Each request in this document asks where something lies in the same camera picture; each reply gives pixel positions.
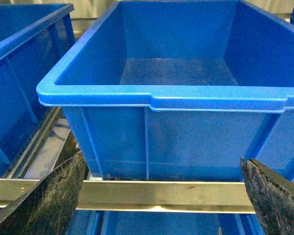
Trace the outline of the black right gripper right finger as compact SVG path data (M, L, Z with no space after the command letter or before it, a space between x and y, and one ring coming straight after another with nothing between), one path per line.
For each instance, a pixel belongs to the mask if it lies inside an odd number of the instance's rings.
M294 183L253 158L241 158L241 171L264 233L294 235Z

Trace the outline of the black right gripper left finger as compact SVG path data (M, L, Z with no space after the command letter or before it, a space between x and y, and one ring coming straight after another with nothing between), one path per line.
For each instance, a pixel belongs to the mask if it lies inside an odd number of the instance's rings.
M81 152L0 210L0 235L64 235L78 204L86 171Z

